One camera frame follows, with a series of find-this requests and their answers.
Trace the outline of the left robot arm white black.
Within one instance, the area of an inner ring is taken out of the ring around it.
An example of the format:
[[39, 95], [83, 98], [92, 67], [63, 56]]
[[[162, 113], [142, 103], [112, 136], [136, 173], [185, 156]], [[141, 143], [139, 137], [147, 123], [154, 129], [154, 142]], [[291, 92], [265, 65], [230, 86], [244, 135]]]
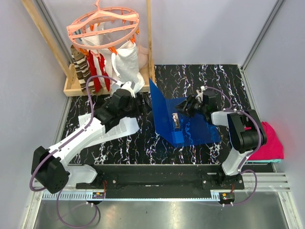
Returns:
[[72, 134], [49, 148], [38, 147], [33, 153], [30, 189], [36, 191], [36, 179], [42, 187], [57, 193], [66, 185], [75, 187], [102, 186], [102, 172], [94, 165], [71, 166], [70, 161], [96, 138], [109, 132], [126, 117], [137, 118], [151, 111], [141, 94], [132, 95], [126, 89], [118, 89], [103, 105], [92, 111], [91, 117]]

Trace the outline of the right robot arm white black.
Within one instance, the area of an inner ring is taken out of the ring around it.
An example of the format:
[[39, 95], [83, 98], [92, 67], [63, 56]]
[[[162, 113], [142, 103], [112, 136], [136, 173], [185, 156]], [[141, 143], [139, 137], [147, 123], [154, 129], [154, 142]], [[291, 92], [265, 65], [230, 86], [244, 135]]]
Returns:
[[228, 127], [232, 148], [215, 178], [218, 187], [222, 189], [229, 188], [239, 179], [242, 167], [249, 157], [267, 142], [265, 130], [254, 109], [220, 110], [217, 106], [216, 93], [211, 90], [197, 92], [196, 96], [190, 95], [175, 108], [188, 117], [202, 115], [210, 125]]

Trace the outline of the white printed paper files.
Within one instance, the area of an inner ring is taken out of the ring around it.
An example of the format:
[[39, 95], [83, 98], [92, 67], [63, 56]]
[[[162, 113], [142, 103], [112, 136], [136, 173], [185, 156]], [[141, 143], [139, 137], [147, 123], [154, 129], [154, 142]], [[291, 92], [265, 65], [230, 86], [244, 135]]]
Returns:
[[139, 125], [136, 118], [124, 117], [119, 124], [109, 130], [107, 133], [98, 135], [92, 138], [92, 141], [86, 147], [112, 141], [125, 136], [133, 135], [139, 130]]

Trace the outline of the blue plastic folder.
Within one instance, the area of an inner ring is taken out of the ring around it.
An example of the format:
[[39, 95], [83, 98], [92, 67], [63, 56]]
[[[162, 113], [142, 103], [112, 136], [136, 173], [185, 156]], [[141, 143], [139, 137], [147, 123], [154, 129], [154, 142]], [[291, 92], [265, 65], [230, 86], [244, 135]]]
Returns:
[[202, 115], [188, 117], [178, 112], [175, 107], [185, 101], [186, 97], [166, 99], [152, 80], [149, 85], [155, 130], [172, 146], [221, 142], [216, 126], [208, 124]]

